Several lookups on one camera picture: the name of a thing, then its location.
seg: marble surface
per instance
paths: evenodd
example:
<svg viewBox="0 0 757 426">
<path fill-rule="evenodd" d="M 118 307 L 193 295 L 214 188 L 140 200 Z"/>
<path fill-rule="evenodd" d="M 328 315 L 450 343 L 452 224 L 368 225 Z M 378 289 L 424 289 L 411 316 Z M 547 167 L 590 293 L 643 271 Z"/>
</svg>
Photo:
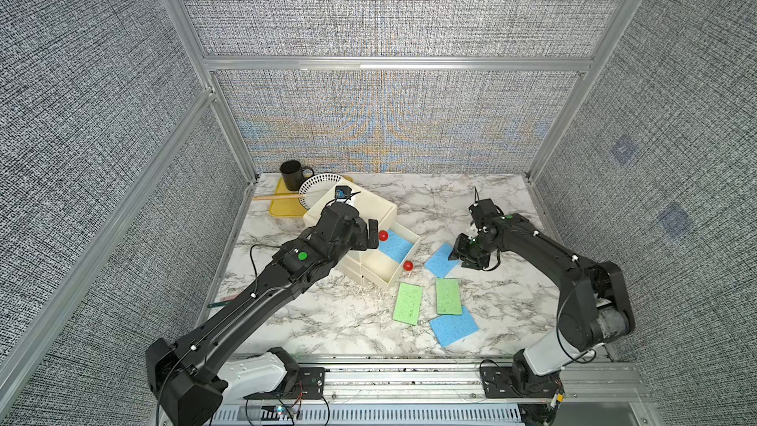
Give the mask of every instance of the marble surface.
<svg viewBox="0 0 757 426">
<path fill-rule="evenodd" d="M 521 175 L 352 176 L 356 184 L 397 204 L 397 222 L 423 237 L 413 257 L 416 267 L 401 275 L 401 281 L 423 287 L 419 324 L 392 320 L 398 284 L 388 292 L 373 284 L 361 287 L 332 270 L 269 318 L 238 353 L 262 353 L 282 346 L 294 355 L 508 355 L 554 326 L 559 291 L 539 270 L 512 253 L 502 254 L 502 265 L 495 271 L 458 266 L 447 276 L 459 279 L 462 304 L 470 310 L 479 332 L 442 348 L 429 326 L 438 316 L 436 278 L 423 262 L 468 229 L 474 186 L 481 198 L 492 198 L 505 213 L 521 213 L 542 227 Z M 263 175 L 256 194 L 271 194 L 278 180 L 278 174 Z M 248 255 L 252 243 L 279 245 L 304 229 L 300 218 L 272 217 L 269 206 L 269 201 L 250 205 L 216 301 L 236 295 L 254 279 Z M 253 250 L 259 270 L 275 251 L 266 247 Z"/>
</svg>

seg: sponge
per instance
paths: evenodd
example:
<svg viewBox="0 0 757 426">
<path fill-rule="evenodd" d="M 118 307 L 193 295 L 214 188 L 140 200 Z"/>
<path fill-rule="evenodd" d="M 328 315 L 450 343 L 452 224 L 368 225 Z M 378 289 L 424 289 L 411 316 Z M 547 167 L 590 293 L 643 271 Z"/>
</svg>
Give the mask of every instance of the sponge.
<svg viewBox="0 0 757 426">
<path fill-rule="evenodd" d="M 397 263 L 402 263 L 405 256 L 412 249 L 412 244 L 406 241 L 392 231 L 389 232 L 389 239 L 378 244 L 378 250 Z"/>
<path fill-rule="evenodd" d="M 413 326 L 418 325 L 422 295 L 423 287 L 400 283 L 400 290 L 397 292 L 397 303 L 394 305 L 393 320 Z"/>
<path fill-rule="evenodd" d="M 450 345 L 465 336 L 478 331 L 478 326 L 468 308 L 462 307 L 461 316 L 445 314 L 436 319 L 431 319 L 431 329 L 442 347 Z"/>
<path fill-rule="evenodd" d="M 439 250 L 430 259 L 426 260 L 425 267 L 436 275 L 436 278 L 446 277 L 447 273 L 455 268 L 455 265 L 459 262 L 459 260 L 447 260 L 450 253 L 452 253 L 452 246 L 449 243 L 445 243 L 439 247 Z"/>
<path fill-rule="evenodd" d="M 437 314 L 462 314 L 460 305 L 460 284 L 454 278 L 436 279 Z"/>
</svg>

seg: green sponge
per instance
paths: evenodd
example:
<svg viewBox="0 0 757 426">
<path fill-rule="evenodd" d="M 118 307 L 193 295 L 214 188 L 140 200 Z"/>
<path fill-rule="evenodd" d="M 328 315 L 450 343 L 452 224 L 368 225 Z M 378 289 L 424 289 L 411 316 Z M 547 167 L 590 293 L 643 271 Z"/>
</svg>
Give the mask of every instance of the green sponge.
<svg viewBox="0 0 757 426">
<path fill-rule="evenodd" d="M 400 283 L 400 290 L 397 292 L 397 304 L 394 305 L 393 320 L 414 326 L 418 325 L 422 295 L 423 287 Z"/>
<path fill-rule="evenodd" d="M 437 314 L 462 314 L 460 285 L 454 278 L 436 279 Z"/>
</svg>

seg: gray fabric wall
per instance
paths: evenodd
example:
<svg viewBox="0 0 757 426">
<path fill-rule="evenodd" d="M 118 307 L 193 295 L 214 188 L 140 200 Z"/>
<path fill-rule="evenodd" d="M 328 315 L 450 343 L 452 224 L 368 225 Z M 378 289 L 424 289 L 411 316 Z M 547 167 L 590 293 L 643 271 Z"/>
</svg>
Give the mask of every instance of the gray fabric wall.
<svg viewBox="0 0 757 426">
<path fill-rule="evenodd" d="M 528 170 L 572 72 L 219 71 L 259 169 Z"/>
<path fill-rule="evenodd" d="M 183 1 L 207 55 L 589 57 L 620 0 Z M 420 173 L 526 171 L 576 77 L 219 74 L 263 171 Z"/>
<path fill-rule="evenodd" d="M 754 424 L 757 0 L 644 0 L 537 188 L 625 272 L 669 426 Z"/>
<path fill-rule="evenodd" d="M 160 0 L 0 0 L 0 362 L 201 90 Z"/>
<path fill-rule="evenodd" d="M 144 424 L 145 349 L 194 328 L 246 186 L 206 110 L 2 424 Z"/>
<path fill-rule="evenodd" d="M 619 0 L 184 0 L 207 54 L 589 56 Z"/>
</svg>

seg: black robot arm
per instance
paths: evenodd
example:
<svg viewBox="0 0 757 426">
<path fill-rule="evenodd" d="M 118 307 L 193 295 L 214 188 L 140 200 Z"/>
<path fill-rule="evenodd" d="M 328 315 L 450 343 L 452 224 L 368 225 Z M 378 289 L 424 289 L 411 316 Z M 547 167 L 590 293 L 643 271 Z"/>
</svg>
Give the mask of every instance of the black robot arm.
<svg viewBox="0 0 757 426">
<path fill-rule="evenodd" d="M 617 265 L 575 254 L 541 234 L 522 215 L 504 214 L 491 200 L 478 200 L 469 211 L 478 233 L 475 237 L 460 234 L 450 260 L 461 260 L 465 268 L 487 270 L 492 252 L 497 257 L 499 252 L 515 252 L 560 291 L 556 327 L 551 332 L 518 351 L 511 368 L 495 369 L 486 377 L 485 370 L 491 367 L 481 367 L 488 396 L 551 396 L 559 391 L 563 366 L 578 361 L 591 347 L 634 329 L 628 291 Z M 496 376 L 505 370 L 507 374 Z"/>
<path fill-rule="evenodd" d="M 160 338 L 150 345 L 147 379 L 171 421 L 176 426 L 207 421 L 229 385 L 217 377 L 229 356 L 279 308 L 326 277 L 349 250 L 378 247 L 378 226 L 370 219 L 366 227 L 353 206 L 327 205 L 318 224 L 284 243 L 229 305 L 175 342 Z M 293 362 L 282 349 L 276 355 L 284 364 Z"/>
</svg>

